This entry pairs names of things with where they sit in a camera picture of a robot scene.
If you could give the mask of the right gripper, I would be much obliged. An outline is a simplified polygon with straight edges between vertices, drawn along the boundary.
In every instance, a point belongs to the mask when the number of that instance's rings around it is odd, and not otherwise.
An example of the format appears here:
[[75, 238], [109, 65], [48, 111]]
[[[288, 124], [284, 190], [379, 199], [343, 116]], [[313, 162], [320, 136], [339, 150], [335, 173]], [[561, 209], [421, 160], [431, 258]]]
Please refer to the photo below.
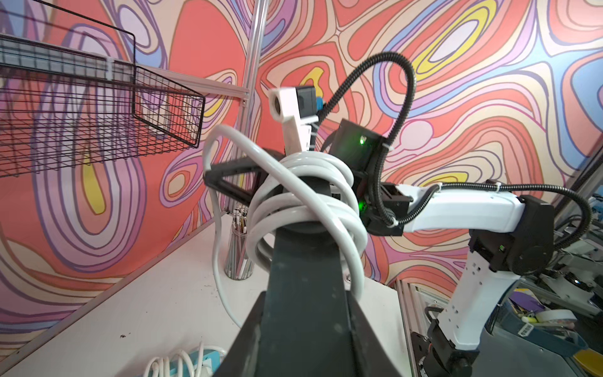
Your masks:
[[[369, 196], [369, 185], [375, 176], [379, 150], [386, 137], [344, 119], [329, 139], [329, 153], [342, 160], [353, 173], [352, 190], [357, 197], [361, 221], [367, 232], [373, 236], [401, 236], [404, 227], [387, 227]], [[251, 178], [251, 188], [244, 189], [227, 182], [225, 179], [231, 176]], [[208, 188], [249, 207], [267, 177], [266, 170], [248, 156], [211, 165], [209, 172], [204, 174], [204, 181]]]

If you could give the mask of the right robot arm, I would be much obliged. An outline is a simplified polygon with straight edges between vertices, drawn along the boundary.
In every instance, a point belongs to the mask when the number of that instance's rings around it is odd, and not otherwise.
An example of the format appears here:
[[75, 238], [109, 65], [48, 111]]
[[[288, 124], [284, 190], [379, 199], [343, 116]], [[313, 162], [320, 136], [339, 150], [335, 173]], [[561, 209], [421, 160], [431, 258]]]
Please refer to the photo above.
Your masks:
[[370, 56], [325, 105], [312, 86], [273, 90], [270, 111], [284, 137], [301, 126], [317, 129], [353, 83], [383, 62], [400, 66], [407, 80], [387, 136], [342, 121], [322, 152], [287, 150], [281, 159], [232, 127], [219, 125], [207, 138], [210, 197], [247, 207], [247, 256], [270, 274], [218, 375], [397, 375], [359, 305], [369, 238], [466, 229], [465, 272], [446, 307], [427, 309], [428, 332], [412, 332], [410, 350], [416, 376], [469, 376], [482, 331], [506, 293], [587, 232], [588, 202], [556, 185], [383, 182], [416, 92], [415, 71], [399, 53]]

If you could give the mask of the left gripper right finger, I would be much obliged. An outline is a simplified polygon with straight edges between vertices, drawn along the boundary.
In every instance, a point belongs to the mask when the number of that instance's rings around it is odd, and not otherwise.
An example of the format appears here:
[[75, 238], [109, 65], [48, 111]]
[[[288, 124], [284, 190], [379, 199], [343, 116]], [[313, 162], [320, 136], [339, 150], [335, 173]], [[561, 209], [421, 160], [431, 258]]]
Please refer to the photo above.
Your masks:
[[346, 293], [346, 301], [355, 361], [353, 376], [400, 377], [400, 372], [386, 355], [384, 347], [351, 292]]

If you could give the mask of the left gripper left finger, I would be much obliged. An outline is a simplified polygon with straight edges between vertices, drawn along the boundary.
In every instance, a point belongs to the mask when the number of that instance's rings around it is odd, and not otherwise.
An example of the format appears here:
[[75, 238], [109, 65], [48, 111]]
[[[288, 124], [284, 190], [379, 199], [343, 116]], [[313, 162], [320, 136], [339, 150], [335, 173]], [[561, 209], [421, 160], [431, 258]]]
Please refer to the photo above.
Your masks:
[[262, 292], [215, 376], [272, 376], [270, 346], [273, 341], [273, 316], [267, 292]]

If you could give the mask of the black power strip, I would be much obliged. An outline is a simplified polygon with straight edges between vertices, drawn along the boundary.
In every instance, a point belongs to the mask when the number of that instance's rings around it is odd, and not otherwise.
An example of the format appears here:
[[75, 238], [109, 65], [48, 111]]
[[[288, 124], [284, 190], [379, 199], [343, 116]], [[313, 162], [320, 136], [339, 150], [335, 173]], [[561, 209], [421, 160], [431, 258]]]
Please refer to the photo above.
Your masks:
[[353, 175], [341, 160], [300, 152], [269, 169], [251, 201], [247, 249], [269, 272], [272, 376], [353, 376], [343, 273], [364, 288], [367, 245]]

